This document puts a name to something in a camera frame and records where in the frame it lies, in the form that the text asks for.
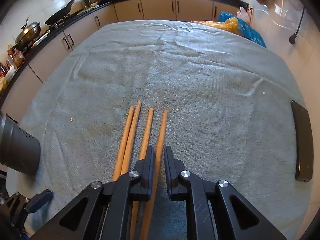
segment smartphone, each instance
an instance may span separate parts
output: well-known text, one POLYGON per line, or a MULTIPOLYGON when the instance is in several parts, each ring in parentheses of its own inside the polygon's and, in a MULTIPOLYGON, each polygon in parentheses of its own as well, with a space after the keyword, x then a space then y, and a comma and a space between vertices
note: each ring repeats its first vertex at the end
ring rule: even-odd
POLYGON ((297 140, 296 180, 310 181, 313 175, 313 139, 309 113, 291 101, 297 140))

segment cabinet door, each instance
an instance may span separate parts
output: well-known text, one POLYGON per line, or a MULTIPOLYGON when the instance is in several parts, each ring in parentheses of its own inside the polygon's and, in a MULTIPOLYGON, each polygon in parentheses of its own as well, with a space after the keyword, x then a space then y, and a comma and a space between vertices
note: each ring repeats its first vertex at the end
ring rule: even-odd
POLYGON ((220 3, 220 2, 214 2, 213 3, 212 20, 214 22, 217 22, 221 12, 228 12, 228 13, 232 13, 233 15, 237 16, 238 9, 239 8, 237 8, 235 6, 231 6, 231 5, 220 3))
POLYGON ((141 0, 145 20, 176 20, 175 0, 141 0))
POLYGON ((104 25, 107 25, 109 23, 118 22, 115 6, 113 4, 108 5, 98 11, 95 11, 92 14, 99 29, 101 29, 104 25))
POLYGON ((176 0, 177 21, 211 21, 213 1, 176 0))
POLYGON ((88 38, 92 33, 98 30, 93 14, 89 14, 83 19, 77 21, 63 32, 72 48, 78 46, 82 41, 88 38))
POLYGON ((119 22, 143 20, 141 0, 129 0, 115 3, 119 22))
POLYGON ((60 33, 50 41, 29 63, 29 66, 36 75, 45 82, 51 72, 64 60, 72 51, 64 33, 60 33))
POLYGON ((1 110, 17 122, 21 122, 42 82, 29 65, 18 71, 22 72, 10 89, 1 110))

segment gray cylinder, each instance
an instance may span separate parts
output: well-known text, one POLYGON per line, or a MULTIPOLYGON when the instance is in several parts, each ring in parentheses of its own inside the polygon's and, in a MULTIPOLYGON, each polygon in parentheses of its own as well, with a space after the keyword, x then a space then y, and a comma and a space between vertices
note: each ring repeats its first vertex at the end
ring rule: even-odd
POLYGON ((40 143, 0 112, 0 163, 16 171, 35 175, 40 161, 40 143))

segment wooden chopstick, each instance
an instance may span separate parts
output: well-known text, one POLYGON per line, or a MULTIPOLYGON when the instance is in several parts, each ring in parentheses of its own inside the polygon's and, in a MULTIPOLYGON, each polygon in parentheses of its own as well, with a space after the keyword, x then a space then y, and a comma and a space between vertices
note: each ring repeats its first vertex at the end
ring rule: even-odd
MULTIPOLYGON (((153 118, 153 108, 150 108, 149 114, 147 117, 146 127, 144 129, 144 135, 143 135, 142 144, 140 148, 139 160, 146 158, 146 152, 147 152, 147 147, 149 144, 149 138, 150 138, 150 132, 151 132, 152 118, 153 118)), ((133 240, 133 237, 134 237, 134 231, 135 231, 137 216, 138 216, 138 209, 139 209, 139 201, 134 201, 132 205, 130 240, 133 240)))
POLYGON ((159 178, 161 156, 162 156, 167 120, 168 120, 168 110, 163 110, 162 121, 160 125, 160 132, 159 132, 159 137, 157 142, 157 149, 156 149, 156 161, 154 166, 154 174, 153 174, 153 182, 152 182, 152 194, 151 194, 151 199, 147 202, 146 209, 144 211, 139 240, 147 240, 148 238, 149 227, 150 227, 151 218, 152 218, 152 211, 153 211, 153 206, 154 206, 155 197, 156 197, 156 190, 157 190, 157 184, 158 184, 158 178, 159 178))
POLYGON ((123 163, 123 158, 124 158, 124 151, 125 151, 125 147, 127 145, 127 140, 128 140, 130 127, 131 127, 133 113, 134 113, 134 107, 131 106, 129 109, 129 112, 128 112, 127 121, 125 122, 125 125, 124 125, 123 134, 122 134, 122 138, 121 138, 121 142, 120 142, 120 146, 119 146, 119 150, 118 150, 118 157, 117 157, 117 161, 116 161, 115 170, 113 172, 112 181, 117 180, 121 174, 122 163, 123 163))
POLYGON ((123 163, 122 163, 122 168, 121 168, 121 175, 124 173, 127 173, 129 170, 131 153, 132 153, 133 142, 134 142, 134 136, 136 134, 140 108, 141 108, 141 100, 137 101, 137 106, 134 111, 134 116, 132 119, 130 132, 129 132, 129 136, 128 136, 128 140, 127 140, 127 145, 125 147, 124 158, 123 158, 123 163))

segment black countertop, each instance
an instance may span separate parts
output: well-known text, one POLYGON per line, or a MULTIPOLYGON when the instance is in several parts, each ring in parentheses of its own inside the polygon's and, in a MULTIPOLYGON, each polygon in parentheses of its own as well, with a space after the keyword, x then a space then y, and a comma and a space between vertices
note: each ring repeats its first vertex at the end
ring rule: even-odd
MULTIPOLYGON (((122 1, 127 1, 127 0, 114 0, 102 5, 99 5, 89 11, 84 12, 83 14, 80 15, 70 15, 70 18, 68 18, 68 21, 63 25, 60 26, 57 30, 51 31, 50 34, 43 40, 41 41, 36 47, 32 48, 26 56, 26 60, 21 64, 21 66, 18 68, 14 76, 12 77, 11 81, 9 82, 6 90, 3 92, 1 98, 0 98, 0 109, 2 108, 2 105, 4 104, 4 101, 6 97, 8 96, 10 89, 12 88, 14 82, 18 79, 19 75, 22 73, 22 71, 28 66, 29 62, 37 55, 39 51, 41 51, 50 41, 52 41, 57 35, 59 35, 61 32, 63 32, 66 28, 74 24, 75 22, 79 21, 80 19, 88 16, 89 14, 104 8, 108 5, 117 3, 117 2, 122 2, 122 1)), ((248 4, 246 2, 240 1, 240 0, 213 0, 221 3, 226 3, 235 7, 244 7, 245 9, 248 8, 248 4)))

